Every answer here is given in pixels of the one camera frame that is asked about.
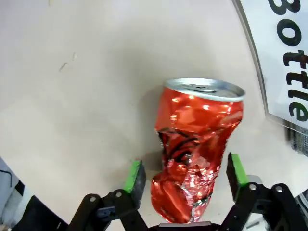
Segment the gray object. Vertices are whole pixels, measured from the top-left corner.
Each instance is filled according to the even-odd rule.
[[[228,82],[208,78],[177,78],[165,82],[169,89],[199,98],[222,101],[242,101],[245,91]]]
[[[289,139],[293,150],[308,156],[308,130],[300,126],[290,130]]]

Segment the scuff mark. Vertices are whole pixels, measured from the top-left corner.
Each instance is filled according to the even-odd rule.
[[[65,68],[67,65],[68,65],[68,63],[64,63],[64,64],[60,67],[59,72],[61,72],[61,71],[63,70],[63,68]]]

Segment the crushed can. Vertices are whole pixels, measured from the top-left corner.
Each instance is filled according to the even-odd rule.
[[[213,193],[227,139],[243,118],[245,91],[205,78],[165,83],[155,125],[163,171],[152,179],[151,201],[168,222],[196,222]]]

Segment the sign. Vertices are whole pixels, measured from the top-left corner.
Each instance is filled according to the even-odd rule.
[[[268,113],[308,128],[308,0],[241,0]]]

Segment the bolt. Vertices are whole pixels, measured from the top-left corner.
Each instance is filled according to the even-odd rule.
[[[115,194],[115,196],[116,196],[116,197],[120,197],[120,196],[122,196],[122,193],[121,193],[121,192],[117,192],[117,193]]]
[[[276,186],[276,191],[278,191],[278,192],[282,192],[282,187],[281,186]]]
[[[91,198],[90,198],[90,201],[91,201],[91,202],[96,201],[96,197],[94,197],[94,196],[93,196],[93,197],[91,197]]]
[[[249,185],[249,189],[250,189],[250,190],[256,190],[257,187],[256,187],[254,184],[250,184],[250,185]]]

